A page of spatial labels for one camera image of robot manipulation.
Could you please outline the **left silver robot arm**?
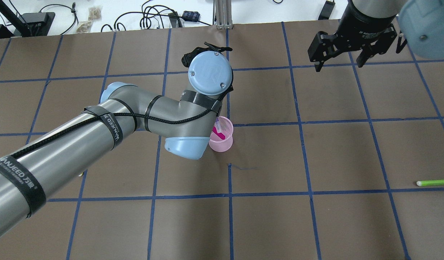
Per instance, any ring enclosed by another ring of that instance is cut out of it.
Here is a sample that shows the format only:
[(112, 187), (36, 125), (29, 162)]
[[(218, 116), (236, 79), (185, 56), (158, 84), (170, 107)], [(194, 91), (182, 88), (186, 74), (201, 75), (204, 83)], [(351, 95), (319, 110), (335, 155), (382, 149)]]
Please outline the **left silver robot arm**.
[(2, 156), (0, 237), (138, 129), (162, 136), (174, 155), (202, 158), (223, 99), (233, 90), (232, 66), (224, 54), (232, 48), (204, 44), (182, 57), (188, 83), (179, 100), (113, 82), (98, 105)]

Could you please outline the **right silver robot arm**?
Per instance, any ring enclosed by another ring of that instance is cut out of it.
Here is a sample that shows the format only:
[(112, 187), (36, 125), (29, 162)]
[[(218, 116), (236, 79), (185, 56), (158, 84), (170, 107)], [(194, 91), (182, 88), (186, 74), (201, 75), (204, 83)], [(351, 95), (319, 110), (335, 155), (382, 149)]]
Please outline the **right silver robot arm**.
[(360, 68), (375, 55), (387, 53), (397, 40), (426, 59), (444, 58), (444, 0), (349, 0), (333, 34), (319, 31), (308, 57), (315, 70), (344, 52), (359, 51)]

